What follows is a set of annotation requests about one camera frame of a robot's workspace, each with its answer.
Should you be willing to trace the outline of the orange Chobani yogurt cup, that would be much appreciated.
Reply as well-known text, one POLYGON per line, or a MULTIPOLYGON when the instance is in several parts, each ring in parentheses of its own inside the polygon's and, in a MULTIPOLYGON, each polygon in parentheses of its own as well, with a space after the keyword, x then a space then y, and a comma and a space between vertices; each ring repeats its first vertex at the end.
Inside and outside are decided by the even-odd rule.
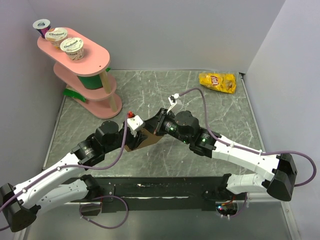
POLYGON ((64 27, 51 28, 45 33, 45 39, 57 49, 60 48, 61 43, 67 38, 67 36, 68 31, 64 27))

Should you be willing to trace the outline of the brown cardboard box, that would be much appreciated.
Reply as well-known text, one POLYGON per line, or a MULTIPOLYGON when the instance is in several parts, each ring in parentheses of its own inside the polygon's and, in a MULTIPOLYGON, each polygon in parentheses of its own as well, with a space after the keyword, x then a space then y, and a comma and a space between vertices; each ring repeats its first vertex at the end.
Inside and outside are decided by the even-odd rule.
POLYGON ((142 149, 158 143, 163 136, 157 136, 150 133, 147 129, 143 128, 138 131, 136 137, 127 137, 124 149, 131 152, 137 149, 142 149))

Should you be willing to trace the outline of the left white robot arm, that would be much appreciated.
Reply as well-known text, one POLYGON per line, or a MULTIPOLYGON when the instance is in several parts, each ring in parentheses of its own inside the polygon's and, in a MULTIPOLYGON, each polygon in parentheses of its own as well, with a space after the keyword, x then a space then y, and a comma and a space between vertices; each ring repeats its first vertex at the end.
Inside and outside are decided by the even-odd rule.
POLYGON ((76 180, 71 186, 62 184, 86 170, 96 170, 105 155, 125 147, 137 148, 145 140, 145 122, 137 116, 124 121, 122 129, 114 121, 105 121, 94 133, 81 141, 60 161, 22 183, 6 183, 0 188, 0 211, 13 233, 31 225, 40 213, 74 200, 94 201, 99 188, 90 177, 76 180))

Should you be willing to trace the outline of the yellow chips bag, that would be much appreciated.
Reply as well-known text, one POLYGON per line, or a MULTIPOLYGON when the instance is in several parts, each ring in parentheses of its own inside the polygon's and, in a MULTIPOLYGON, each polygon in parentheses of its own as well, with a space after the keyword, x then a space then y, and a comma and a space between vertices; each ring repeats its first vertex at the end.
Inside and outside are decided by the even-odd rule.
POLYGON ((234 94, 236 91, 236 76, 233 73, 200 73, 199 83, 213 91, 234 94))

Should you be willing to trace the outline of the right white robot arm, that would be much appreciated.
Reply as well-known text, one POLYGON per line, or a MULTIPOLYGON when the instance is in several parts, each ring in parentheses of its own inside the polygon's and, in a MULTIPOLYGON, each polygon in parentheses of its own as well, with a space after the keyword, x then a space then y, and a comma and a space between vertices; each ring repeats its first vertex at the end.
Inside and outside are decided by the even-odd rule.
POLYGON ((284 202, 292 199, 298 171, 289 153, 266 155, 253 148, 245 150, 245 146, 201 127, 188 110, 173 114, 161 108, 146 120, 145 128, 156 136, 174 137, 199 156, 224 160, 250 170, 251 174, 226 174, 227 180, 218 187, 223 199, 242 193, 267 193, 284 202))

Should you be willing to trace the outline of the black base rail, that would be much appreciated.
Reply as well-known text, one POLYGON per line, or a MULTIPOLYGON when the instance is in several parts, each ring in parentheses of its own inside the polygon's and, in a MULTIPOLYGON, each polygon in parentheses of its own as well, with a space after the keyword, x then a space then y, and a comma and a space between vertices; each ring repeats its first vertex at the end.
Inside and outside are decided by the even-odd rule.
POLYGON ((89 184, 88 196, 75 202, 98 202, 103 213, 117 211, 193 210, 215 211, 217 203, 243 201, 245 193, 226 189, 224 176, 194 177, 93 177, 82 176, 89 184))

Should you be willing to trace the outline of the pink tiered shelf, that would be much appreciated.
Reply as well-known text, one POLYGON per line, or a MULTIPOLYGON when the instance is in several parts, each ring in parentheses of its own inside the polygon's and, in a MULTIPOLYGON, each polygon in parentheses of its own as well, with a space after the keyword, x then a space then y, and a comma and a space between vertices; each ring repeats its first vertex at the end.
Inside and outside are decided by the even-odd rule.
POLYGON ((69 37, 79 37, 84 41, 84 58, 71 60, 42 37, 38 38, 37 46, 55 61, 53 71, 56 76, 85 98, 85 101, 76 98, 74 101, 99 119, 115 117, 122 109, 122 100, 116 94, 115 78, 106 72, 110 64, 109 52, 77 31, 71 28, 67 31, 69 37), (87 89, 78 78, 94 76, 102 77, 102 88, 87 89))

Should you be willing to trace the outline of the purple yogurt cup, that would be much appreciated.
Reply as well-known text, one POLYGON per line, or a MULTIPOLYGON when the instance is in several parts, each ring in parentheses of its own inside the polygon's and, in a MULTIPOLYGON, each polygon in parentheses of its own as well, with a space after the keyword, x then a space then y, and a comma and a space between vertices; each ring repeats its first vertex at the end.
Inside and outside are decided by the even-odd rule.
POLYGON ((44 39, 46 32, 48 32, 51 28, 51 22, 50 20, 45 18, 39 19, 32 24, 32 27, 36 29, 40 33, 41 37, 44 39))

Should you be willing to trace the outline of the white Chobani yogurt cup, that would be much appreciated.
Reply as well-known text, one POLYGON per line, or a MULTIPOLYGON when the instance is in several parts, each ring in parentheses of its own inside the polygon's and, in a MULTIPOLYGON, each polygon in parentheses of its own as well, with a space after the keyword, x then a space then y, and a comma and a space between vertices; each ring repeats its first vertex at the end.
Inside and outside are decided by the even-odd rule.
POLYGON ((60 44, 60 49, 72 60, 84 57, 84 41, 80 37, 69 37, 60 44))

